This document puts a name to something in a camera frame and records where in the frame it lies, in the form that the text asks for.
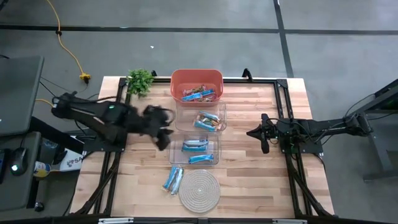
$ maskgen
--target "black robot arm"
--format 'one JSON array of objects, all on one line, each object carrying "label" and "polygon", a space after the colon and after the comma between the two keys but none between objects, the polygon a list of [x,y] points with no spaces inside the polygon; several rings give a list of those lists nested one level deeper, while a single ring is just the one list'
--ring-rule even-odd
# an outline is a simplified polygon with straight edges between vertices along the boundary
[{"label": "black robot arm", "polygon": [[[173,111],[149,105],[140,116],[135,107],[113,101],[84,100],[75,97],[76,94],[64,93],[53,98],[55,107],[52,113],[58,118],[72,119],[92,129],[99,136],[98,146],[104,151],[124,150],[128,133],[149,135],[159,150],[169,145],[169,134],[173,131],[166,127],[174,120]],[[173,113],[171,121],[167,111]]]},{"label": "black robot arm", "polygon": [[267,140],[270,139],[278,139],[282,146],[306,144],[307,147],[320,147],[320,140],[325,136],[335,134],[367,136],[372,132],[368,120],[359,114],[326,121],[276,119],[269,118],[267,114],[261,114],[261,119],[261,124],[246,134],[261,141],[264,154],[269,152]]}]

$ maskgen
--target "green plant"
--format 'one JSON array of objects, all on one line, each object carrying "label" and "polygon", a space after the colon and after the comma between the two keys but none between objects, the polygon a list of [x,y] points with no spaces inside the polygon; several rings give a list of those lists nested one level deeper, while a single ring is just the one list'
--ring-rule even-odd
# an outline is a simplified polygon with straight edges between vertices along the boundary
[{"label": "green plant", "polygon": [[127,76],[127,84],[129,88],[128,93],[137,95],[138,98],[145,97],[149,88],[154,81],[152,74],[144,69],[129,70],[129,75]]}]

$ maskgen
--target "wooden table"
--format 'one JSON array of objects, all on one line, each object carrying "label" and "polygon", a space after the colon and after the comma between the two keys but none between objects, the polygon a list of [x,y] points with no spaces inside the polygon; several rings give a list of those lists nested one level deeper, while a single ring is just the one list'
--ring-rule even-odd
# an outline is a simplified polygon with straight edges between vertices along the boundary
[{"label": "wooden table", "polygon": [[[115,96],[120,77],[104,77],[99,97]],[[295,118],[310,119],[311,111],[304,80],[288,78]],[[263,154],[260,141],[246,135],[261,122],[261,113],[277,118],[272,85],[225,84],[222,99],[227,104],[228,127],[221,136],[222,155],[218,165],[206,167],[221,185],[221,198],[215,209],[200,215],[220,218],[292,218],[285,157],[276,145]],[[140,108],[162,105],[174,109],[168,83],[154,83],[148,97],[133,100]],[[160,152],[148,136],[131,134],[119,165],[118,180],[112,207],[114,217],[197,217],[186,210],[178,196],[161,190],[171,165],[168,151]],[[84,160],[73,198],[71,212],[81,208],[100,179],[103,152]],[[303,155],[309,189],[325,209],[333,213],[325,171],[317,157]],[[304,211],[302,194],[298,191]]]}]

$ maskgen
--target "woven rope coaster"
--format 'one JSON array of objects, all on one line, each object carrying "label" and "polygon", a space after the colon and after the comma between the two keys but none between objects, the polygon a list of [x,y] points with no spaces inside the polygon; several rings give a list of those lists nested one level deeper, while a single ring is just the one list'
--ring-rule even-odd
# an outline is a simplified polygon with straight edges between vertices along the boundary
[{"label": "woven rope coaster", "polygon": [[207,170],[192,170],[184,174],[178,191],[181,203],[195,213],[213,209],[220,199],[220,185]]}]

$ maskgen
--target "gray floor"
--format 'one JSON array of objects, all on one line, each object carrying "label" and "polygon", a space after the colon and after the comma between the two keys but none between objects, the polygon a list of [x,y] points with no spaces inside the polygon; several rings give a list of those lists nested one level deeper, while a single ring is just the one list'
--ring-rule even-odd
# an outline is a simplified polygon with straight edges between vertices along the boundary
[{"label": "gray floor", "polygon": [[[286,29],[398,29],[395,0],[279,0]],[[63,25],[121,27],[277,28],[272,0],[53,0]],[[11,0],[0,23],[55,25],[44,0]],[[93,76],[81,97],[99,92],[105,75],[126,75],[138,67],[171,75],[178,68],[217,68],[238,77],[247,67],[255,77],[286,77],[279,34],[64,32],[65,45]],[[315,119],[339,118],[362,97],[398,75],[396,35],[287,35],[295,77],[305,79]],[[43,77],[82,90],[73,59],[53,31],[0,30],[0,54],[43,55]],[[56,94],[59,88],[48,84]],[[40,88],[39,98],[51,95]],[[62,131],[76,129],[37,104],[35,116]],[[398,223],[398,180],[365,184],[364,174],[380,169],[365,138],[335,136],[324,147],[326,174],[335,213],[344,218]],[[47,208],[61,215],[75,174],[48,181]],[[63,192],[61,198],[57,192]],[[8,213],[2,219],[37,216]]]}]

